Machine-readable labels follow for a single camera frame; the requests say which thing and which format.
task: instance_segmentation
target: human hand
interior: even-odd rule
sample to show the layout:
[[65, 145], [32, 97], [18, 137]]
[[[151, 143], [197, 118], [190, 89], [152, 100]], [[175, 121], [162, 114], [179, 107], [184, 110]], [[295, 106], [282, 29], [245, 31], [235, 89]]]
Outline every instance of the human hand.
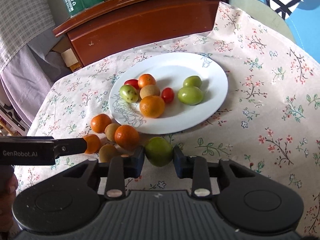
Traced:
[[6, 184], [6, 192], [0, 195], [0, 232], [8, 232], [13, 225], [12, 204], [16, 198], [18, 180], [15, 174]]

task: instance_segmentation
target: wooden headboard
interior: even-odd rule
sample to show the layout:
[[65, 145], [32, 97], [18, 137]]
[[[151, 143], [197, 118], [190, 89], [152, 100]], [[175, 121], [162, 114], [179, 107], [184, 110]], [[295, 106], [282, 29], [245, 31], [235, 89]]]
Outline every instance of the wooden headboard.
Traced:
[[210, 31], [218, 4], [228, 0], [109, 0], [53, 30], [67, 34], [86, 66], [143, 44]]

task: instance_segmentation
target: cherry tomato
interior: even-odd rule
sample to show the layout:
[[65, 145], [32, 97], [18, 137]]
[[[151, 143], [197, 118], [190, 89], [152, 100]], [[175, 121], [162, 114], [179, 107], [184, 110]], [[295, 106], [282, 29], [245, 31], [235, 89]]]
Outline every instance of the cherry tomato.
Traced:
[[161, 97], [165, 103], [171, 103], [174, 99], [174, 91], [172, 88], [162, 90]]
[[137, 79], [129, 79], [127, 80], [124, 85], [131, 85], [133, 86], [136, 90], [139, 90], [139, 86], [138, 86], [138, 80]]

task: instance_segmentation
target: finger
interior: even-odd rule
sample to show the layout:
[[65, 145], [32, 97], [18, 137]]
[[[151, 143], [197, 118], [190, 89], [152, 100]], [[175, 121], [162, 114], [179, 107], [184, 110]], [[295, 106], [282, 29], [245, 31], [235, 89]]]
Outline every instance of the finger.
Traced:
[[5, 223], [3, 223], [3, 224], [1, 223], [2, 217], [3, 216], [0, 216], [0, 232], [8, 232], [13, 225], [12, 216], [11, 217], [10, 216], [4, 217], [3, 219], [5, 220]]
[[0, 216], [11, 211], [12, 204], [16, 198], [16, 193], [2, 195], [0, 197]]
[[15, 174], [8, 180], [6, 184], [7, 192], [9, 194], [13, 193], [18, 188], [18, 180]]

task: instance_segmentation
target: plate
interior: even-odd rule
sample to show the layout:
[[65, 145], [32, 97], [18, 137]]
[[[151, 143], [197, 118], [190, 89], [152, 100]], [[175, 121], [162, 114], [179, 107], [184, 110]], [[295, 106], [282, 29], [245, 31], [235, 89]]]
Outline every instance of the plate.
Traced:
[[[119, 94], [119, 89], [127, 80], [138, 79], [142, 74], [153, 75], [161, 91], [171, 87], [175, 92], [174, 100], [166, 104], [159, 118], [144, 117], [140, 113], [139, 103], [129, 104]], [[200, 89], [204, 92], [204, 99], [198, 105], [188, 106], [178, 100], [177, 94], [183, 81], [193, 75], [198, 75], [202, 80]], [[208, 119], [222, 105], [227, 92], [227, 76], [212, 59], [204, 54], [165, 53], [138, 62], [123, 73], [111, 89], [109, 107], [114, 119], [121, 125], [131, 125], [141, 133], [168, 134]]]

